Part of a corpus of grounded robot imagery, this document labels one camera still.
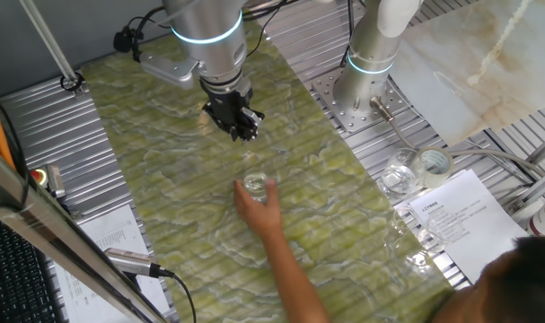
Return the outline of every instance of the glowing blue ring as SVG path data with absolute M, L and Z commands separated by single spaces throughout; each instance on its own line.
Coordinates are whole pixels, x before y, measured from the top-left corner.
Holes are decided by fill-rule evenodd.
M 206 45 L 206 44 L 216 43 L 217 41 L 220 41 L 232 35 L 233 32 L 235 32 L 238 29 L 238 27 L 240 27 L 241 23 L 242 23 L 242 11 L 240 12 L 240 15 L 238 16 L 238 21 L 234 24 L 234 26 L 229 31 L 225 32 L 224 34 L 220 36 L 213 37 L 211 39 L 190 39 L 180 35 L 178 32 L 176 32 L 176 30 L 173 27 L 171 27 L 171 29 L 172 29 L 172 32 L 174 32 L 174 35 L 176 35 L 176 37 L 178 37 L 182 41 L 186 41 L 190 44 Z
M 376 72 L 373 72 L 373 71 L 366 71 L 360 67 L 358 67 L 356 64 L 354 64 L 354 62 L 352 62 L 352 59 L 350 58 L 350 53 L 347 54 L 347 61 L 350 63 L 350 65 L 352 65 L 352 67 L 354 67 L 356 70 L 364 73 L 364 74 L 381 74 L 381 73 L 384 73 L 384 72 L 387 72 L 389 69 L 391 69 L 391 66 L 394 65 L 394 63 L 392 62 L 390 64 L 390 66 L 384 68 L 382 71 L 376 71 Z

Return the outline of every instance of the black hair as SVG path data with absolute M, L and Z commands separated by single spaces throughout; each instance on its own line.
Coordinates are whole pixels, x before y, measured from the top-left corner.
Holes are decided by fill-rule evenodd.
M 489 323 L 545 323 L 545 238 L 521 238 L 505 269 L 488 278 Z

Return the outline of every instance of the roll of tape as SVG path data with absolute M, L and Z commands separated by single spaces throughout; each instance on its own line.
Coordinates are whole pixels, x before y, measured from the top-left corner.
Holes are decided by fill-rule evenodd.
M 424 188 L 438 188 L 452 175 L 453 158 L 446 150 L 427 147 L 418 152 L 418 157 L 424 165 L 422 174 Z

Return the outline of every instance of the human arm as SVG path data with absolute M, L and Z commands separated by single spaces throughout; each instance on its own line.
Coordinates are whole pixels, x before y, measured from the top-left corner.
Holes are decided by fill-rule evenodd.
M 276 182 L 267 182 L 268 201 L 254 201 L 242 183 L 234 182 L 238 215 L 262 240 L 280 300 L 291 323 L 328 323 L 330 317 L 318 293 L 298 265 L 282 232 Z

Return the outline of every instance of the human hand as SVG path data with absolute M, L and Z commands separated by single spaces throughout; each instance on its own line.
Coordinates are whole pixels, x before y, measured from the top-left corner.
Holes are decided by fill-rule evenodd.
M 241 181 L 234 181 L 234 203 L 238 215 L 263 240 L 282 234 L 282 215 L 278 204 L 276 182 L 273 179 L 267 180 L 266 192 L 268 201 L 264 205 L 252 199 Z

